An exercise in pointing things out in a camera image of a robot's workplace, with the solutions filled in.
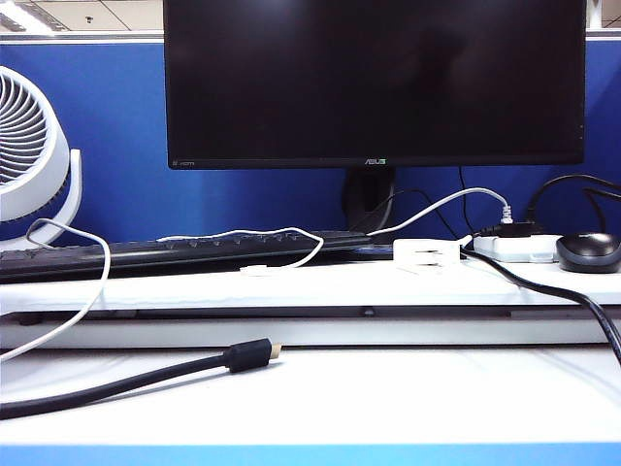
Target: monitor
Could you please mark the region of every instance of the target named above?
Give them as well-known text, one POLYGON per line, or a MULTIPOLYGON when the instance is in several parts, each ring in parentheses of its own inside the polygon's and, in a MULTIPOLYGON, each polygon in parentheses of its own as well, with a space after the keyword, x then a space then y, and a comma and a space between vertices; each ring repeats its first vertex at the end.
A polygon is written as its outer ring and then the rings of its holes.
POLYGON ((175 169, 582 160, 584 0, 168 0, 175 169))

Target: computer mouse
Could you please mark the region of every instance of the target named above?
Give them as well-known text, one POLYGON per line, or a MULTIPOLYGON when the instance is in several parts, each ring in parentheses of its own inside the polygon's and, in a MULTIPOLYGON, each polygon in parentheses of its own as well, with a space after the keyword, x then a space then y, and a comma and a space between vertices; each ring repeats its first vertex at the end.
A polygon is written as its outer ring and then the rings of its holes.
POLYGON ((608 233, 576 233, 556 242, 563 270, 586 274, 612 274, 621 268, 621 240, 608 233))

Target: white power strip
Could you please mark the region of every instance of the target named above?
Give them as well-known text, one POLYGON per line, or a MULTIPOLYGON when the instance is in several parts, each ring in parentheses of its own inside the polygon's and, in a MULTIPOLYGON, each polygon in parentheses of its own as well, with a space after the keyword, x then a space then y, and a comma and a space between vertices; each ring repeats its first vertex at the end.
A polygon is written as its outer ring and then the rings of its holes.
POLYGON ((474 250, 502 262, 557 262, 559 235, 533 235, 527 238, 474 238, 474 250))

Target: ceiling light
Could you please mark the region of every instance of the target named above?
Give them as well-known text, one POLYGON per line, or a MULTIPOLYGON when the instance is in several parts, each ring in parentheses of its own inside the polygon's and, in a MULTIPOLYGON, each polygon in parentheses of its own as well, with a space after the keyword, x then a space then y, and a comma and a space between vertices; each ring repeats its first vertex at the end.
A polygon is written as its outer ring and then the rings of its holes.
POLYGON ((50 34, 52 32, 51 28, 25 12, 14 2, 0 3, 0 14, 23 26, 26 29, 25 32, 38 34, 50 34))

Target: white fan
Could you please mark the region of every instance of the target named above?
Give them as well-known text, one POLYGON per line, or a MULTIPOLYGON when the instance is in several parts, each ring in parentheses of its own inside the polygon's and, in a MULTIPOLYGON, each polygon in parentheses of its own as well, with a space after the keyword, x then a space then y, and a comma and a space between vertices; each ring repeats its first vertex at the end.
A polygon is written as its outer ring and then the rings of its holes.
MULTIPOLYGON (((69 151, 43 92, 24 76, 0 66, 0 222, 45 206, 64 184, 70 166, 69 192, 53 218, 65 225, 73 220, 82 199, 80 151, 69 151)), ((48 244, 61 233, 60 228, 46 224, 30 238, 48 244)), ((0 250, 37 247, 25 236, 0 241, 0 250)))

